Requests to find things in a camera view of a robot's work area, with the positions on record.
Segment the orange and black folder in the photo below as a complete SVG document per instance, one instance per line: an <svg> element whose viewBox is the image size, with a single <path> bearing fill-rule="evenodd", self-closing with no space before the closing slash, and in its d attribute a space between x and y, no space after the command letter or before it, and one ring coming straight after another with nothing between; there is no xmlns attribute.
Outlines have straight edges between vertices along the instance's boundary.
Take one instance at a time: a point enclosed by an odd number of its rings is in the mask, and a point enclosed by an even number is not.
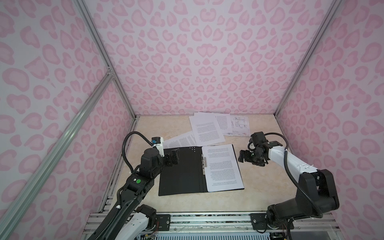
<svg viewBox="0 0 384 240"><path fill-rule="evenodd" d="M159 196L209 193L204 173L202 147L179 150L179 164L165 167L160 175Z"/></svg>

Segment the low text paper sheet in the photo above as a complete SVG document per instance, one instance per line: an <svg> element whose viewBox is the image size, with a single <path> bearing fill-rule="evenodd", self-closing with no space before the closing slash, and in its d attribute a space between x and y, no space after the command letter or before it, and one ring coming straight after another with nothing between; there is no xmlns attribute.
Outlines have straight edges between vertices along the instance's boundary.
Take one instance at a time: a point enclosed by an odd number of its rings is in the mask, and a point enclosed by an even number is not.
<svg viewBox="0 0 384 240"><path fill-rule="evenodd" d="M173 137L164 141L164 149L195 147L197 146L194 134L192 131Z"/></svg>

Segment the large text paper sheet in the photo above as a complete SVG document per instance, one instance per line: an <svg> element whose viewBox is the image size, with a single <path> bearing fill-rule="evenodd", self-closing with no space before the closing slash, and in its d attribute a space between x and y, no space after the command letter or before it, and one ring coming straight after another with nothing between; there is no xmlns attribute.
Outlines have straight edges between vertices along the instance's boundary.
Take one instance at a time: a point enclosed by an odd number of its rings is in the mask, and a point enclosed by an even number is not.
<svg viewBox="0 0 384 240"><path fill-rule="evenodd" d="M225 142L219 123L213 115L190 116L190 124L198 147Z"/></svg>

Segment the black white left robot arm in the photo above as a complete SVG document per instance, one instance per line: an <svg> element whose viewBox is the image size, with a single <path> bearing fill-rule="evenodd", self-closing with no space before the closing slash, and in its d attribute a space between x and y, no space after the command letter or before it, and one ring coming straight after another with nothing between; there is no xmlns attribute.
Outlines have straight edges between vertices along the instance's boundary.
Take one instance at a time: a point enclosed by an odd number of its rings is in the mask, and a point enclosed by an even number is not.
<svg viewBox="0 0 384 240"><path fill-rule="evenodd" d="M134 240L145 230L155 230L157 211L140 203L162 170L179 163L179 152L174 149L162 156L157 148L146 149L140 166L117 191L115 205L89 239Z"/></svg>

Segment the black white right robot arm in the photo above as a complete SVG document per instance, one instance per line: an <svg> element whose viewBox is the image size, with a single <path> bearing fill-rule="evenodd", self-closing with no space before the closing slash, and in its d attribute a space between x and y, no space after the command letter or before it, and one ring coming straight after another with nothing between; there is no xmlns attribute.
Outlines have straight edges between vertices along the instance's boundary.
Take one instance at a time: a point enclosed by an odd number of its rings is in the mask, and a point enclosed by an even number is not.
<svg viewBox="0 0 384 240"><path fill-rule="evenodd" d="M340 207L333 174L310 166L282 146L241 150L238 161L260 167L274 161L286 171L297 189L293 199L268 207L266 221L270 226L277 227L291 219L322 218Z"/></svg>

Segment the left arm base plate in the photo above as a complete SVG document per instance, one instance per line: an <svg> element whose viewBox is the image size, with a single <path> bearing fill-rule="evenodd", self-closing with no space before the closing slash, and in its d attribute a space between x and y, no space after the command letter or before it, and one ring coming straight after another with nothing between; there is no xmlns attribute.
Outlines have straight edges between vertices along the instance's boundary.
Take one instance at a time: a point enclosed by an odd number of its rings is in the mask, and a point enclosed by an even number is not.
<svg viewBox="0 0 384 240"><path fill-rule="evenodd" d="M147 216L143 213L135 213L128 222L129 230L136 232L156 232L168 231L170 229L171 215L169 214L154 214Z"/></svg>

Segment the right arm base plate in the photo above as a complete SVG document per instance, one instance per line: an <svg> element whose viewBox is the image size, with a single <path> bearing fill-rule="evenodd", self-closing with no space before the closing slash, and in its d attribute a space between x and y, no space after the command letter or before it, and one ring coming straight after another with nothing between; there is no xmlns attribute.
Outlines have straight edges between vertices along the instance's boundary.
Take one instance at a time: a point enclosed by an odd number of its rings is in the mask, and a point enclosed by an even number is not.
<svg viewBox="0 0 384 240"><path fill-rule="evenodd" d="M288 220L276 220L274 217L268 217L266 213L250 214L253 230L265 233L271 230L290 230L294 229L294 224L289 225Z"/></svg>

